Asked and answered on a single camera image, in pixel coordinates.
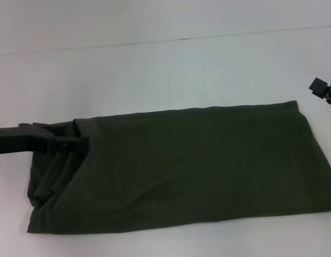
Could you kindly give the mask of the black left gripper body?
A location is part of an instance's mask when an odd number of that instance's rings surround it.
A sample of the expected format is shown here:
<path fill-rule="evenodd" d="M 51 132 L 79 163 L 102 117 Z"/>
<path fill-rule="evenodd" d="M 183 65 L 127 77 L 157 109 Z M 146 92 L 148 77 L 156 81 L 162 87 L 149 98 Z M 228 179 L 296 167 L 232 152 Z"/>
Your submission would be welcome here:
<path fill-rule="evenodd" d="M 52 132 L 36 124 L 19 124 L 17 127 L 0 128 L 0 154 L 46 153 L 54 138 Z"/>

